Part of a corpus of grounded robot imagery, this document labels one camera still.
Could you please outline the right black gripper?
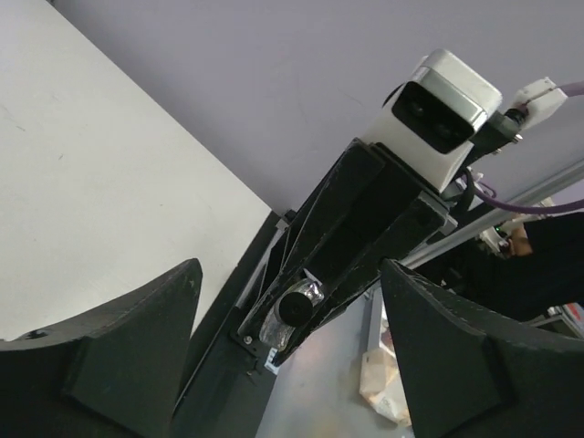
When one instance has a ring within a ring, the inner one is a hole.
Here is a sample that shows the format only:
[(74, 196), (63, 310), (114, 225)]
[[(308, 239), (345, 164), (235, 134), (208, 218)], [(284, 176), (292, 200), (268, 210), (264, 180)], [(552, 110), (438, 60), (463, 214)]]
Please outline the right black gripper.
[(382, 159), (363, 141), (349, 144), (313, 192), (316, 198), (310, 208), (297, 213), (291, 225), (296, 239), (275, 279), (239, 327), (240, 335), (259, 331), (269, 309), (308, 265), (325, 299), (277, 354), (281, 365), (312, 332), (344, 312), (377, 281), (380, 261), (415, 259), (455, 230), (453, 203), (411, 164), (405, 166), (408, 170), (389, 161), (383, 167)]

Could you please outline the black nail polish cap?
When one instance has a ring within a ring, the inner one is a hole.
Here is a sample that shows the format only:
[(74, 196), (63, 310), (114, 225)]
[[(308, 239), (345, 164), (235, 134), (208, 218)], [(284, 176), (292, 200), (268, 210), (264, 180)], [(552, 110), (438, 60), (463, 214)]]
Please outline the black nail polish cap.
[(300, 292), (291, 292), (283, 296), (277, 305), (280, 320), (293, 328), (309, 322), (313, 314), (313, 304), (309, 297)]

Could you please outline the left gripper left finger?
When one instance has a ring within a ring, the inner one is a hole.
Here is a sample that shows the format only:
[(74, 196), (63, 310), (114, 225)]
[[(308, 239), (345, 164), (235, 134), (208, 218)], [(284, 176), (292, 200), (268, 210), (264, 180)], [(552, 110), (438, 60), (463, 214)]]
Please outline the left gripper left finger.
[(4, 437), (167, 437), (203, 279), (186, 260), (1, 343)]

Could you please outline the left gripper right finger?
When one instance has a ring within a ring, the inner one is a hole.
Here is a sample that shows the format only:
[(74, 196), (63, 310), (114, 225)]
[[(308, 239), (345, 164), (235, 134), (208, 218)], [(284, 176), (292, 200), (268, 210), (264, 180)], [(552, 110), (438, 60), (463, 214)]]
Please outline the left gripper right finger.
[(582, 340), (506, 318), (390, 259), (381, 288), (415, 436), (582, 436)]

